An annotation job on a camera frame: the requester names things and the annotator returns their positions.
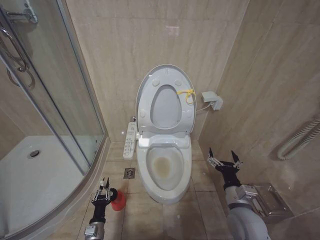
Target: tile floor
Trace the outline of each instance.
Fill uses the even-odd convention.
[[[146,193],[137,157],[122,158],[124,143],[111,144],[102,176],[126,195],[126,207],[106,208],[105,240],[228,240],[232,239],[226,217],[197,141],[192,141],[189,188],[175,204],[162,205]],[[125,168],[136,168],[135,179],[124,179]],[[90,199],[47,240],[83,240],[94,212]]]

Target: shower door frame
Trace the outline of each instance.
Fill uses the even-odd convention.
[[[31,58],[29,57],[28,53],[26,52],[25,48],[24,48],[24,44],[22,43],[22,41],[20,40],[20,37],[16,34],[16,31],[15,31],[15,27],[12,25],[12,23],[4,16],[2,16],[2,14],[0,14],[0,20],[1,21],[4,21],[6,22],[6,25],[8,26],[8,29],[11,33],[12,33],[12,36],[13,38],[17,41],[17,43],[19,44],[22,52],[23,52],[23,55],[26,57],[26,59],[28,60],[28,63],[31,65],[31,67],[33,68],[33,70],[35,71],[36,73],[36,78],[41,82],[41,84],[43,85],[43,87],[45,88],[48,96],[50,97],[50,100],[52,101],[54,107],[57,109],[61,119],[63,120],[66,128],[67,128],[67,131],[70,135],[70,137],[72,138],[72,140],[76,143],[78,149],[80,150],[80,152],[82,153],[87,165],[88,165],[88,168],[91,167],[91,165],[94,163],[94,161],[97,159],[98,155],[98,150],[103,146],[106,138],[109,136],[108,135],[108,131],[107,131],[107,128],[106,128],[106,125],[105,125],[105,121],[103,119],[103,115],[102,115],[102,112],[100,110],[100,107],[99,107],[99,104],[98,104],[98,100],[97,100],[97,97],[95,95],[95,92],[94,92],[94,87],[92,85],[92,82],[91,82],[91,78],[90,78],[90,75],[89,75],[89,71],[87,69],[87,66],[86,66],[86,62],[85,62],[85,59],[83,57],[83,54],[82,54],[82,50],[81,50],[81,47],[80,47],[80,44],[79,44],[79,41],[78,41],[78,37],[77,37],[77,34],[76,34],[76,31],[75,31],[75,28],[73,26],[73,22],[72,22],[72,19],[71,19],[71,16],[70,16],[70,13],[69,13],[69,10],[68,10],[68,7],[67,7],[67,3],[66,3],[66,0],[55,0],[55,2],[57,3],[58,5],[58,8],[59,8],[59,11],[60,11],[60,14],[61,14],[61,18],[63,20],[63,23],[64,23],[64,26],[65,26],[65,29],[67,31],[67,35],[68,35],[68,38],[69,38],[69,41],[70,41],[70,44],[71,44],[71,47],[73,49],[73,52],[74,52],[74,56],[76,58],[76,61],[78,63],[78,66],[79,66],[79,69],[80,69],[80,72],[81,72],[81,75],[82,75],[82,78],[83,78],[83,81],[84,81],[84,84],[85,84],[85,87],[88,91],[88,94],[89,94],[89,97],[90,97],[90,100],[92,102],[92,105],[93,105],[93,108],[94,108],[94,111],[95,111],[95,115],[98,119],[98,122],[100,124],[100,128],[102,130],[102,138],[100,140],[100,143],[98,145],[98,148],[97,148],[97,151],[96,151],[96,154],[94,155],[93,157],[93,160],[92,162],[90,162],[90,159],[87,158],[86,154],[84,153],[81,145],[79,144],[77,138],[74,136],[73,132],[71,131],[68,123],[65,121],[65,118],[64,116],[61,114],[58,106],[56,105],[56,102],[55,100],[52,98],[51,94],[49,93],[49,91],[47,90],[46,88],[46,85],[44,84],[44,81],[42,80],[42,78],[40,77],[40,75],[38,74],[38,71],[37,71],[37,68],[34,66],[33,64],[33,61],[31,60]],[[20,81],[20,79],[18,80],[16,79],[16,81],[21,85],[23,83],[23,81]],[[28,94],[28,88],[25,88],[22,87],[23,89],[23,92],[28,96],[28,98],[30,99],[31,103],[34,105],[34,107],[37,109],[37,111],[40,113],[40,115],[42,116],[42,118],[44,119],[45,123],[49,126],[50,130],[53,132],[53,134],[59,139],[59,141],[61,142],[61,144],[63,145],[63,147],[66,149],[66,151],[69,153],[70,157],[72,158],[73,162],[75,163],[75,165],[77,166],[77,168],[79,169],[79,171],[81,172],[81,174],[84,176],[86,173],[80,168],[79,164],[76,162],[75,158],[72,156],[72,153],[68,150],[68,147],[63,143],[61,137],[56,133],[56,131],[54,130],[54,127],[50,124],[50,122],[48,121],[47,117],[45,116],[45,114],[43,114],[41,112],[41,109],[39,108],[38,104],[37,104],[37,101],[35,101],[33,99],[33,97]]]
[[[98,100],[96,97],[96,94],[94,92],[94,87],[93,84],[91,82],[91,78],[87,69],[87,66],[85,64],[85,60],[80,48],[80,44],[78,42],[78,38],[76,35],[76,31],[74,29],[72,20],[71,20],[71,16],[67,7],[67,3],[65,0],[56,0],[67,34],[69,36],[69,40],[71,43],[71,46],[73,48],[76,60],[78,62],[78,66],[80,68],[81,74],[83,76],[83,80],[85,83],[85,86],[87,88],[87,91],[89,93],[89,97],[92,101],[92,105],[94,107],[96,116],[98,118],[101,130],[103,132],[103,136],[100,140],[100,143],[98,145],[97,151],[94,155],[93,161],[92,163],[88,163],[88,171],[84,172],[81,167],[79,166],[79,164],[77,163],[77,161],[74,159],[73,154],[69,151],[68,147],[65,145],[65,143],[62,141],[61,137],[58,135],[58,133],[55,131],[55,128],[50,124],[49,120],[47,119],[46,115],[43,113],[43,111],[41,110],[41,108],[38,106],[37,102],[35,101],[35,99],[33,98],[33,96],[29,93],[28,88],[24,85],[23,80],[16,74],[15,72],[15,68],[13,67],[13,65],[9,62],[8,58],[5,56],[5,54],[3,54],[2,52],[0,52],[0,61],[2,61],[4,63],[4,65],[10,70],[11,72],[11,76],[13,77],[13,79],[19,83],[21,90],[24,92],[24,94],[27,96],[27,98],[30,100],[30,102],[33,104],[33,106],[35,107],[35,109],[39,112],[39,114],[41,115],[42,119],[44,120],[44,122],[47,124],[47,126],[50,128],[50,130],[52,131],[52,133],[57,137],[57,139],[59,140],[59,142],[61,143],[62,147],[67,151],[67,153],[69,154],[69,156],[71,157],[71,159],[73,160],[73,162],[75,163],[75,165],[77,166],[78,170],[81,172],[81,174],[83,175],[83,179],[80,181],[80,183],[76,186],[76,188],[70,193],[69,196],[66,197],[66,199],[64,201],[62,201],[58,206],[56,206],[55,208],[53,208],[50,212],[48,212],[46,215],[44,215],[43,217],[41,217],[40,219],[38,219],[37,221],[31,223],[30,225],[16,231],[13,233],[9,233],[8,236],[6,236],[5,238],[3,238],[3,240],[6,239],[20,239],[23,237],[26,237],[27,235],[29,235],[30,233],[32,233],[33,231],[40,229],[41,227],[43,227],[45,224],[47,224],[49,221],[51,221],[57,214],[59,214],[59,212],[63,211],[63,209],[68,206],[72,200],[78,196],[78,194],[81,192],[81,190],[83,189],[83,187],[90,181],[90,178],[93,176],[94,172],[96,171],[96,166],[98,163],[99,158],[101,157],[101,154],[103,153],[103,148],[105,146],[105,144],[107,144],[108,147],[108,143],[109,140],[108,138],[108,131],[103,119],[103,115],[101,112],[101,109],[99,107],[98,104]],[[22,47],[23,44],[21,43],[20,39],[18,38],[18,36],[16,35],[15,31],[12,30],[12,26],[8,23],[7,19],[5,19],[2,14],[0,14],[0,20],[1,21],[5,21],[6,25],[8,25],[8,30],[10,32],[12,32],[12,35],[14,37],[14,39],[18,42],[19,47],[22,49],[23,55],[26,57],[28,63],[31,65],[31,67],[34,69],[35,73],[36,73],[36,78],[40,81],[40,83],[44,86],[44,88],[46,89],[42,79],[40,78],[39,74],[37,73],[37,69],[34,67],[31,59],[29,58],[28,54],[25,52],[25,49]],[[50,96],[50,101],[52,101],[52,103],[54,104],[54,106],[56,107],[56,109],[58,110],[60,117],[64,120],[64,117],[61,115],[59,109],[57,108],[57,106],[55,105],[55,101],[52,99],[51,95],[49,94],[48,90],[47,90],[47,94]],[[71,137],[73,138],[73,140],[77,143],[79,149],[81,150],[82,154],[85,156],[85,154],[83,153],[81,147],[79,146],[78,142],[76,141],[75,137],[73,134],[71,134]]]

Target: white cable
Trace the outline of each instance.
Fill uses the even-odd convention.
[[[205,110],[205,109],[207,109],[208,107],[210,107],[212,104],[213,104],[213,102],[211,101],[211,102],[208,104],[208,106],[205,106],[204,108],[201,108],[201,109],[199,109],[199,110],[197,110],[197,111],[195,111],[195,112],[197,113],[197,112],[199,112],[199,111]]]
[[[303,149],[308,143],[311,142],[316,136],[320,134],[320,114],[318,114],[314,120],[312,120],[307,126],[294,134],[277,152],[277,157],[280,160],[291,159],[301,149]],[[294,142],[300,140],[289,152],[284,152],[293,145]]]

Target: toilet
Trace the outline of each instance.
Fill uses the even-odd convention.
[[[188,76],[177,66],[160,65],[143,79],[136,97],[136,154],[142,183],[162,204],[178,202],[191,176],[190,133],[196,97]]]

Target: shower drain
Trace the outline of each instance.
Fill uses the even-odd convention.
[[[38,156],[39,153],[40,153],[39,150],[34,150],[34,151],[32,151],[32,152],[30,152],[30,153],[28,154],[28,158],[32,159],[32,158]]]
[[[126,168],[124,170],[124,179],[134,179],[135,178],[135,173],[136,173],[136,168],[135,167],[130,167]]]

